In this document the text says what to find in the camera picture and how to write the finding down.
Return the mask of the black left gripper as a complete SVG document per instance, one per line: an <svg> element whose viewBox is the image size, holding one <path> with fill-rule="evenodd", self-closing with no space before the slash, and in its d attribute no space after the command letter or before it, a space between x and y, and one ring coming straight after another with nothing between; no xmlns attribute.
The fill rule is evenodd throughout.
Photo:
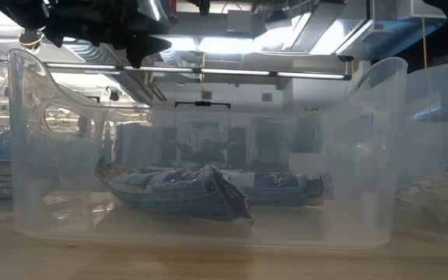
<svg viewBox="0 0 448 280"><path fill-rule="evenodd" d="M137 0L57 0L51 5L43 32L57 47L66 37L87 40L96 47L101 43L117 49L126 47L131 67L140 68L145 53L164 51L172 43L157 37L136 37L149 22L138 9Z"/></svg>

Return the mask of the purple blue granola bar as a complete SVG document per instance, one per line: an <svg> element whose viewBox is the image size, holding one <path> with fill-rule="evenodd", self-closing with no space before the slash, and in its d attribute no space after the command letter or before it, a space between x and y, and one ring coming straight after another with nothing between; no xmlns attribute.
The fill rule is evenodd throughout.
<svg viewBox="0 0 448 280"><path fill-rule="evenodd" d="M250 205L303 207L318 202L324 194L322 176L309 179L294 173L237 173L223 177L241 191Z"/></svg>
<svg viewBox="0 0 448 280"><path fill-rule="evenodd" d="M143 212L220 222L252 219L247 196L213 165L143 173L101 158L96 174L113 196Z"/></svg>

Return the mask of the black bar with clamp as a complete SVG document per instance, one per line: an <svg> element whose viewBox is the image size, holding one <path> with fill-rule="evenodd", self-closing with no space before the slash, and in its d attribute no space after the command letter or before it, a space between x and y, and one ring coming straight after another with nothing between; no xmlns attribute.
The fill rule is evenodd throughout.
<svg viewBox="0 0 448 280"><path fill-rule="evenodd" d="M206 101L206 100L200 100L200 101L194 101L194 102L177 101L174 103L174 108L178 108L180 105L192 105L195 107L221 106L221 107L227 107L228 110L231 110L231 108L232 108L230 103L215 103L215 102Z"/></svg>

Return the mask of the long ceiling light strip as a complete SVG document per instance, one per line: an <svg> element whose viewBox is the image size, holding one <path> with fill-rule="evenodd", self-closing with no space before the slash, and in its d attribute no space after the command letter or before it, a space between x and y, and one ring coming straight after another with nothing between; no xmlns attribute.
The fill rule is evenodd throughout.
<svg viewBox="0 0 448 280"><path fill-rule="evenodd" d="M350 80L352 77L346 74L317 73L317 72L275 72L264 70L223 69L223 68L185 68L185 67L161 67L141 66L133 68L123 65L88 65L71 63L45 62L45 66L51 69L83 70L96 72L161 72L177 74L209 74L209 75L247 75L264 76L288 79L326 79L326 80Z"/></svg>

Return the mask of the grey ceiling box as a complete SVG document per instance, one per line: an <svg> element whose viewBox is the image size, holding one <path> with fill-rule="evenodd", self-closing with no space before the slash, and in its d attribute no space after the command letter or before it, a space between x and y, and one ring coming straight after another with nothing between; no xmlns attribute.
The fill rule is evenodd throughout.
<svg viewBox="0 0 448 280"><path fill-rule="evenodd" d="M226 31L231 33L249 33L252 30L252 14L248 11L229 10Z"/></svg>

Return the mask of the blue ceiling beam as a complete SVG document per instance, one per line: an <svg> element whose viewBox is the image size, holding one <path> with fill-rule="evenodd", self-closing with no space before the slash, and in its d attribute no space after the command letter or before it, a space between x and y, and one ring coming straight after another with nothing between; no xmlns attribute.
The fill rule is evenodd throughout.
<svg viewBox="0 0 448 280"><path fill-rule="evenodd" d="M366 20L335 51L355 60L379 60L394 56L446 23L446 19L412 17L404 20Z"/></svg>

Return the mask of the silver ventilation duct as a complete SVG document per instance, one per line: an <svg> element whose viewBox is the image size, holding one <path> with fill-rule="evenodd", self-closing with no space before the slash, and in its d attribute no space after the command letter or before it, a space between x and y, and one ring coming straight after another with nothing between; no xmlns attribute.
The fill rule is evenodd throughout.
<svg viewBox="0 0 448 280"><path fill-rule="evenodd" d="M158 22L168 22L161 0L137 0L138 12Z"/></svg>

